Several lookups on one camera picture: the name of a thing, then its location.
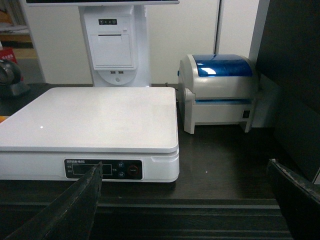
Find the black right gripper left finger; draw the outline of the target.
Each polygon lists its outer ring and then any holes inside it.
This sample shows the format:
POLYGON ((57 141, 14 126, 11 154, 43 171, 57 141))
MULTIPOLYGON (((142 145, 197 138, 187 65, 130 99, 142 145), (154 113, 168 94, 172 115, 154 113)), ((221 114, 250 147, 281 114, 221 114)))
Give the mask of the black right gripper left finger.
POLYGON ((101 196, 103 165, 91 167, 81 178, 31 218, 7 240, 87 240, 101 196))

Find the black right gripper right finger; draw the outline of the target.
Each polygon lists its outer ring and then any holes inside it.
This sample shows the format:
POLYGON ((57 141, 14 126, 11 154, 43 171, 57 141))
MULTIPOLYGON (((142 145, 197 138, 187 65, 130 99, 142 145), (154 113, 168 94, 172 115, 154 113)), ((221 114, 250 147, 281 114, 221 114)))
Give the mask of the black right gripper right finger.
POLYGON ((271 190, 295 240, 320 238, 320 187, 312 184, 276 159, 266 174, 271 190))

